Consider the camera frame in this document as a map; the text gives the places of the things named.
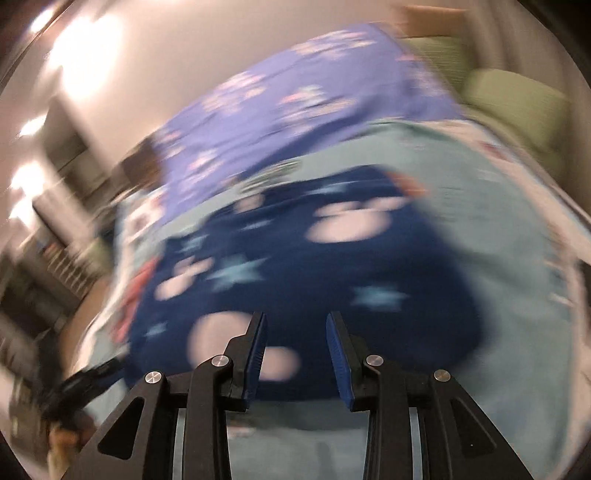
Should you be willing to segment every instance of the pillow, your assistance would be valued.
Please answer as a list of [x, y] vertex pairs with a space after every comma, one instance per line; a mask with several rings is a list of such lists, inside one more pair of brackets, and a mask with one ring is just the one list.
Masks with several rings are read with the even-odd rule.
[[464, 83], [474, 65], [464, 41], [458, 37], [415, 37], [404, 38], [415, 53], [431, 64], [457, 92], [463, 90]]
[[564, 158], [555, 150], [535, 148], [515, 128], [480, 110], [466, 107], [465, 114], [468, 118], [491, 129], [504, 143], [523, 148], [558, 184], [561, 183], [566, 164]]
[[542, 151], [558, 144], [569, 112], [569, 100], [563, 93], [504, 70], [471, 72], [463, 98], [469, 106], [513, 127]]

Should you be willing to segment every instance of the white star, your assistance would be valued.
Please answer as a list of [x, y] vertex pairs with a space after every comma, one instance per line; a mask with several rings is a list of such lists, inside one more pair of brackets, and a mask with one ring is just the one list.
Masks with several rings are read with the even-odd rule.
[[229, 290], [237, 283], [262, 281], [263, 277], [256, 271], [266, 258], [247, 261], [244, 255], [233, 255], [221, 261], [221, 268], [207, 277], [215, 280], [213, 291]]
[[254, 222], [254, 223], [250, 223], [249, 225], [246, 225], [246, 227], [241, 228], [242, 232], [247, 232], [249, 230], [255, 230], [257, 228], [261, 228], [267, 225], [270, 225], [272, 222], [270, 220], [260, 220], [258, 222]]
[[351, 305], [363, 305], [374, 312], [399, 312], [401, 303], [408, 298], [392, 286], [355, 287], [355, 299]]
[[185, 254], [192, 250], [199, 250], [203, 246], [203, 241], [206, 238], [207, 234], [191, 237], [190, 239], [185, 241], [181, 252]]
[[166, 324], [164, 322], [157, 323], [156, 325], [150, 327], [150, 329], [144, 335], [147, 338], [152, 338], [158, 335], [163, 334], [166, 332]]
[[343, 193], [347, 190], [347, 185], [354, 183], [352, 181], [340, 181], [338, 183], [329, 183], [316, 190], [311, 190], [306, 195], [327, 195], [329, 193]]

